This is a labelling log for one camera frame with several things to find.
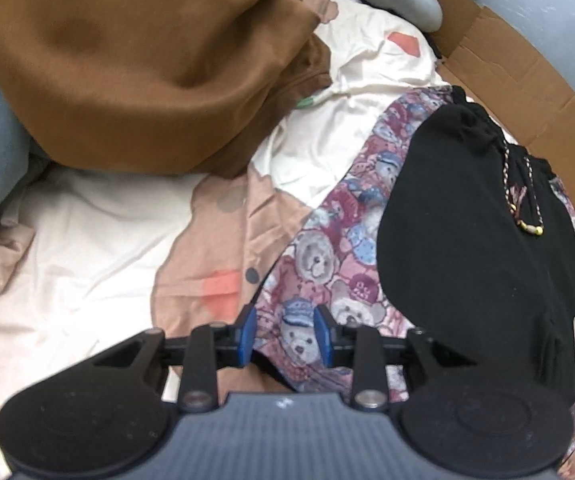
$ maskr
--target gray gripper base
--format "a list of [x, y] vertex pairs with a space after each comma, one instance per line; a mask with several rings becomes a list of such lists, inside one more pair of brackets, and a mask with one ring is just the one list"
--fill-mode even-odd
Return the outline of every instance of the gray gripper base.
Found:
[[[155, 456], [113, 477], [219, 478], [468, 480], [414, 452], [385, 415], [352, 410], [337, 394], [232, 394], [220, 410], [184, 417]], [[558, 478], [546, 471], [530, 480]]]

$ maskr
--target bedding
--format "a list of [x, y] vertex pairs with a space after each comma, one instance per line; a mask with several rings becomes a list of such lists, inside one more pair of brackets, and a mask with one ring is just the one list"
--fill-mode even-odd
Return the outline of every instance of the bedding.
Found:
[[[316, 34], [331, 50], [332, 85], [280, 122], [244, 176], [55, 167], [27, 189], [19, 218], [36, 234], [0, 296], [0, 407], [150, 327], [152, 316], [185, 306], [172, 330], [179, 333], [230, 320], [271, 255], [346, 174], [379, 115], [408, 89], [442, 85], [430, 47], [409, 23], [356, 0], [310, 1], [327, 17]], [[212, 240], [212, 252], [199, 251], [203, 240]], [[170, 374], [164, 398], [177, 384]], [[223, 384], [280, 387], [253, 369], [224, 370]], [[0, 479], [5, 472], [0, 457]]]

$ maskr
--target white fabric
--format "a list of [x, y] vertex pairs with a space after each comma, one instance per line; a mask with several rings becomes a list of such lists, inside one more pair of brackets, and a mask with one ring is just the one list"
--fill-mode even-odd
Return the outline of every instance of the white fabric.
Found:
[[[441, 84], [416, 28], [356, 0], [333, 1], [338, 17], [317, 29], [332, 52], [333, 85], [285, 118], [253, 159], [310, 206], [343, 177], [392, 101], [408, 88]], [[420, 57], [386, 39], [395, 31], [418, 38]], [[25, 193], [20, 219], [36, 238], [0, 296], [0, 407], [29, 384], [151, 326], [155, 273], [189, 224], [200, 179], [58, 168]], [[174, 395], [170, 382], [164, 397]], [[0, 480], [6, 471], [0, 457]]]

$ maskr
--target bear print fabric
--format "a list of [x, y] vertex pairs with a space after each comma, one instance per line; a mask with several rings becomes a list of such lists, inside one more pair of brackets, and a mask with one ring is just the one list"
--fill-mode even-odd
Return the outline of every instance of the bear print fabric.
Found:
[[[412, 327], [384, 297], [376, 270], [376, 234], [417, 127], [451, 102], [451, 88], [415, 89], [381, 115], [354, 164], [315, 209], [267, 277], [256, 308], [256, 349], [299, 391], [349, 389], [351, 372], [323, 367], [314, 307], [341, 324], [376, 326], [405, 336]], [[398, 368], [388, 370], [392, 400], [407, 398]]]

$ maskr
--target metal screw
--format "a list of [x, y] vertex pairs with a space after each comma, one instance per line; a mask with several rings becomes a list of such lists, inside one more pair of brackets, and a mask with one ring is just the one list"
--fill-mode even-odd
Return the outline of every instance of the metal screw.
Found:
[[207, 408], [212, 402], [212, 396], [201, 390], [192, 390], [183, 396], [183, 404], [192, 410]]
[[354, 400], [364, 408], [375, 410], [376, 408], [381, 408], [385, 405], [387, 402], [387, 396], [378, 390], [363, 390], [362, 392], [357, 393]]

